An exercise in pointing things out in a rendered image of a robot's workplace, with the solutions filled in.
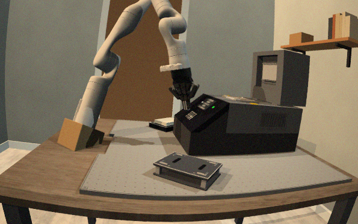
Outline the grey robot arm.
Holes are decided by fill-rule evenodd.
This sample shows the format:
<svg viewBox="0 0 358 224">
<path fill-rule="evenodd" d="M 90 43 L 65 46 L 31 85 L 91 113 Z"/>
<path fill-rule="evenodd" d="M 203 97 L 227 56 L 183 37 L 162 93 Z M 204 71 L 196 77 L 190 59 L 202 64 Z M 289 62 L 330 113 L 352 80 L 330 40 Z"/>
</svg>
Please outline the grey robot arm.
<svg viewBox="0 0 358 224">
<path fill-rule="evenodd" d="M 110 51 L 116 41 L 132 33 L 150 5 L 160 18 L 159 30 L 167 45 L 169 64 L 160 67 L 160 71 L 178 70 L 190 67 L 184 40 L 175 39 L 173 34 L 182 34 L 187 29 L 187 22 L 171 5 L 169 0 L 139 0 L 125 8 L 107 39 L 97 52 L 93 65 L 104 72 L 104 76 L 92 76 L 80 99 L 73 121 L 96 127 L 100 111 L 108 89 L 120 66 L 121 58 Z"/>
</svg>

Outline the black thermal cycler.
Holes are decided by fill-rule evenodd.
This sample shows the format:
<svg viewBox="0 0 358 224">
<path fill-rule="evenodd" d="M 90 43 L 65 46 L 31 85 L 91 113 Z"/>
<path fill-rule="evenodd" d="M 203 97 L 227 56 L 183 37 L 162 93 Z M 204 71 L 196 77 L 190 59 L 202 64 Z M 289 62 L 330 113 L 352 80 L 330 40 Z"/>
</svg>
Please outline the black thermal cycler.
<svg viewBox="0 0 358 224">
<path fill-rule="evenodd" d="M 295 152 L 309 66 L 309 55 L 254 52 L 250 98 L 202 94 L 174 115 L 173 134 L 190 156 Z"/>
</svg>

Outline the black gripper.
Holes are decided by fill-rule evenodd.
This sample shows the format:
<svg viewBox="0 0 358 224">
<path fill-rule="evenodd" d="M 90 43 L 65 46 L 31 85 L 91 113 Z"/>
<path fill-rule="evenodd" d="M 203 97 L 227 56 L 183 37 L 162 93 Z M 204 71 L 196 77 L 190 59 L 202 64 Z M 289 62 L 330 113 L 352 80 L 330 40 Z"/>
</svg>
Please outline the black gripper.
<svg viewBox="0 0 358 224">
<path fill-rule="evenodd" d="M 191 77 L 191 68 L 171 70 L 171 77 L 173 78 L 173 85 L 169 88 L 169 90 L 176 99 L 180 99 L 182 101 L 185 111 L 190 110 L 190 99 L 195 96 L 199 88 L 199 84 L 195 84 L 193 82 Z M 190 91 L 191 88 L 192 90 Z"/>
</svg>

